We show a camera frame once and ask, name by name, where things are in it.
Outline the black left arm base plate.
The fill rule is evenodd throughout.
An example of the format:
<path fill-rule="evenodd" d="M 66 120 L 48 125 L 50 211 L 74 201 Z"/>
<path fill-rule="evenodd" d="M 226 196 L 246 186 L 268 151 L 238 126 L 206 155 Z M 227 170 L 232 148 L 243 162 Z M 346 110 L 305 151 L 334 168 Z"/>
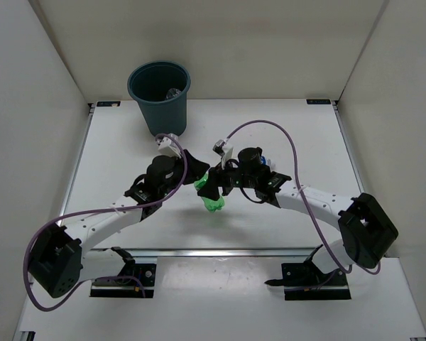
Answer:
<path fill-rule="evenodd" d="M 90 286 L 91 298 L 153 298 L 156 259 L 138 260 L 118 278 L 96 279 Z"/>

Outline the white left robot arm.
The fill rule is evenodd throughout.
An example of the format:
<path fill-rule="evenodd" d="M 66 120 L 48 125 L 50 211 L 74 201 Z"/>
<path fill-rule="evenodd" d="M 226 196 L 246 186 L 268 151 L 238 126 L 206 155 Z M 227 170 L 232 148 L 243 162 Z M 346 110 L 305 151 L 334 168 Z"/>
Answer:
<path fill-rule="evenodd" d="M 121 247 L 97 251 L 98 244 L 149 218 L 182 185 L 200 180 L 209 164 L 188 151 L 180 156 L 156 156 L 143 175 L 105 210 L 71 214 L 76 220 L 50 222 L 32 238 L 24 256 L 23 275 L 33 277 L 52 298 L 65 296 L 77 284 L 113 278 L 119 284 L 136 280 L 136 262 Z"/>

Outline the clear bottle green label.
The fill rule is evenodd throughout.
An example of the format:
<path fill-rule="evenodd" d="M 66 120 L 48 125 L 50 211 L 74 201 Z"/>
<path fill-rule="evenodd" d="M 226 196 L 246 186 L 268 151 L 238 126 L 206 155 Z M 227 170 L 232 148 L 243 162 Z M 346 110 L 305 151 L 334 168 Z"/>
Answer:
<path fill-rule="evenodd" d="M 177 88 L 170 88 L 166 93 L 165 100 L 174 99 L 177 96 L 181 95 L 182 91 Z"/>

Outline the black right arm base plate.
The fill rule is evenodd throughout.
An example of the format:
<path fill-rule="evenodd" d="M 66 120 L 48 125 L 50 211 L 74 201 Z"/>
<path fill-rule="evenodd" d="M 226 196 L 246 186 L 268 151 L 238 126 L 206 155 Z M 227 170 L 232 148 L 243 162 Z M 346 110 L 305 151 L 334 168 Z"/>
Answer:
<path fill-rule="evenodd" d="M 313 256 L 323 248 L 314 249 L 302 263 L 282 263 L 282 278 L 269 279 L 268 287 L 283 287 L 286 301 L 351 300 L 346 274 L 335 269 L 327 274 L 315 268 Z"/>

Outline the green plastic soda bottle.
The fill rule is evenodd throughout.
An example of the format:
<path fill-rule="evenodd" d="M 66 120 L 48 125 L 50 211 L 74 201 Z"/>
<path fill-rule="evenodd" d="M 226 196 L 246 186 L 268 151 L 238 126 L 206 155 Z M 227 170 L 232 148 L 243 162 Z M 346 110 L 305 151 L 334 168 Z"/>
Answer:
<path fill-rule="evenodd" d="M 225 206 L 224 198 L 219 194 L 214 175 L 207 171 L 199 180 L 194 182 L 197 195 L 202 199 L 205 208 L 209 212 L 222 210 Z"/>

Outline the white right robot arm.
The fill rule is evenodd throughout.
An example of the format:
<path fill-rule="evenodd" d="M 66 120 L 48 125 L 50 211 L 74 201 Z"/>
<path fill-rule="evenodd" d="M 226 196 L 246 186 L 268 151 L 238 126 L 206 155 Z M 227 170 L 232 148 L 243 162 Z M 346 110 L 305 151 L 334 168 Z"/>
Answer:
<path fill-rule="evenodd" d="M 210 168 L 197 194 L 217 201 L 234 188 L 254 190 L 257 203 L 304 213 L 314 223 L 324 222 L 340 232 L 337 241 L 323 241 L 305 265 L 305 277 L 311 283 L 320 284 L 334 270 L 344 271 L 354 264 L 376 268 L 398 238 L 398 230 L 374 196 L 344 197 L 303 187 L 290 176 L 271 170 L 260 148 L 245 148 L 236 159 Z"/>

